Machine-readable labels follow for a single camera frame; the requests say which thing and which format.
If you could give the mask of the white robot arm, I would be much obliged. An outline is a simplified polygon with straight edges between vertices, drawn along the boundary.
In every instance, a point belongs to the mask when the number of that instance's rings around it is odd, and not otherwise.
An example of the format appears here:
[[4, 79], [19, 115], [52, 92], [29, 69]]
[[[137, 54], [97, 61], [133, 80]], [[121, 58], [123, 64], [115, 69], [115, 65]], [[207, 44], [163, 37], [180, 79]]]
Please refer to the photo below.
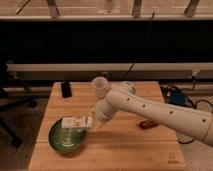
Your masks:
[[131, 82], [114, 85], [93, 109], [94, 117], [100, 123], [110, 121], [119, 111], [146, 117], [213, 147], [211, 113], [139, 97]]

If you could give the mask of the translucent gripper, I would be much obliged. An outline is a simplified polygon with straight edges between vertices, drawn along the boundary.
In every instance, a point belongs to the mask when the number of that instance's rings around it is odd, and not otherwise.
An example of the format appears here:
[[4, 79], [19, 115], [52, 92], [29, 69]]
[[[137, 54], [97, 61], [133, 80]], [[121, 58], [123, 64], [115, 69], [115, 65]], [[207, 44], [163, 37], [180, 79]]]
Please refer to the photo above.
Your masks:
[[99, 130], [103, 127], [103, 123], [101, 121], [99, 121], [96, 117], [96, 111], [95, 108], [92, 108], [89, 113], [88, 116], [92, 119], [92, 130]]

